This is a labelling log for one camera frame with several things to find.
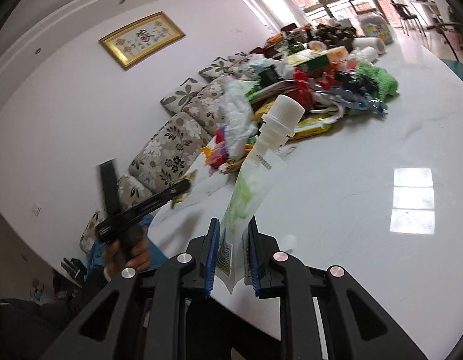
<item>framed calligraphy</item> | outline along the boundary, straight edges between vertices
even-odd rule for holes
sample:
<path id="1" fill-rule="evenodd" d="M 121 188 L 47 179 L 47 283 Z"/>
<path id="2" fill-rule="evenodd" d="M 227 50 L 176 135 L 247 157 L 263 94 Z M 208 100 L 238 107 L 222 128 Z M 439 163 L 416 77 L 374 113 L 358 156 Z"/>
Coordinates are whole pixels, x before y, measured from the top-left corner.
<path id="1" fill-rule="evenodd" d="M 100 39 L 126 70 L 185 34 L 163 12 L 144 17 Z"/>

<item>finger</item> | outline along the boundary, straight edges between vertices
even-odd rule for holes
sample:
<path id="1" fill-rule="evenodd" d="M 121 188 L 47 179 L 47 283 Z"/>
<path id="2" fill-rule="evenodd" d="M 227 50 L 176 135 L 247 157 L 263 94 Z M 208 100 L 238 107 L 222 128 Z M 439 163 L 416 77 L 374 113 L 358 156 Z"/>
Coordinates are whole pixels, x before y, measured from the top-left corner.
<path id="1" fill-rule="evenodd" d="M 136 257 L 141 255 L 148 247 L 148 238 L 141 239 L 132 249 L 132 256 Z"/>
<path id="2" fill-rule="evenodd" d="M 118 240 L 116 240 L 115 242 L 112 242 L 111 244 L 108 244 L 105 250 L 103 251 L 102 258 L 105 261 L 110 261 L 113 258 L 113 256 L 116 255 L 119 249 L 120 249 L 120 242 Z"/>
<path id="3" fill-rule="evenodd" d="M 144 271 L 150 267 L 150 260 L 147 259 L 147 262 L 141 264 L 136 270 L 137 271 Z"/>
<path id="4" fill-rule="evenodd" d="M 129 262 L 127 262 L 127 266 L 131 268 L 138 268 L 141 264 L 146 263 L 150 258 L 150 252 L 147 250 L 143 252 L 141 255 L 132 258 Z"/>

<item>white marble table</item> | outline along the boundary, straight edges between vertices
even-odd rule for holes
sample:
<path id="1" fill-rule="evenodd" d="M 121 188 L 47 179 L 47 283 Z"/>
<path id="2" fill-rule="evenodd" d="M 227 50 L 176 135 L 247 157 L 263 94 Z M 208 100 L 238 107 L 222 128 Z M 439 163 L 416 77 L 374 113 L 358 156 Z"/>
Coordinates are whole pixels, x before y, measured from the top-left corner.
<path id="1" fill-rule="evenodd" d="M 377 65 L 399 81 L 386 118 L 348 118 L 292 144 L 256 221 L 278 242 L 295 235 L 292 254 L 306 265 L 345 267 L 430 360 L 443 360 L 463 333 L 463 83 L 407 37 Z M 233 177 L 208 177 L 203 155 L 193 169 L 191 195 L 149 229 L 167 256 L 221 220 L 232 194 Z M 279 337 L 277 299 L 258 300 L 243 281 L 229 295 L 218 278 L 212 296 Z"/>

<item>white cap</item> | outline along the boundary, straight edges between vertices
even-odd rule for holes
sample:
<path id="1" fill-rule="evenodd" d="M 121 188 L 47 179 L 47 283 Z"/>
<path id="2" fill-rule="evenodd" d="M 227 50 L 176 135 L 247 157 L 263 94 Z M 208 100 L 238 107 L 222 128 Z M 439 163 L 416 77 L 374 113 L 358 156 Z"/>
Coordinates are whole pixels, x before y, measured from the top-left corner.
<path id="1" fill-rule="evenodd" d="M 281 94 L 271 106 L 267 114 L 262 116 L 267 127 L 281 136 L 292 137 L 295 127 L 302 118 L 305 109 L 291 97 Z"/>

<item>teal chair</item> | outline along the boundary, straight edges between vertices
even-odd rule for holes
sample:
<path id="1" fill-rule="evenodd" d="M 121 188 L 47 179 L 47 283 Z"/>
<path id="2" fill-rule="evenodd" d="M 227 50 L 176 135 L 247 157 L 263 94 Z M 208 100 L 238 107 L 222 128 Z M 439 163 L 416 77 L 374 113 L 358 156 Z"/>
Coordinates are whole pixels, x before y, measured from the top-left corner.
<path id="1" fill-rule="evenodd" d="M 460 80 L 463 81 L 463 64 L 458 60 L 458 56 L 456 55 L 455 50 L 453 49 L 450 41 L 447 38 L 447 35 L 445 34 L 445 31 L 443 31 L 444 27 L 461 27 L 463 28 L 463 25 L 461 23 L 436 23 L 432 26 L 427 27 L 427 30 L 436 30 L 437 33 L 442 35 L 445 39 L 445 43 L 450 46 L 451 51 L 453 52 L 453 55 L 455 56 L 456 61 L 451 60 L 451 59 L 443 59 L 440 58 L 459 78 Z"/>

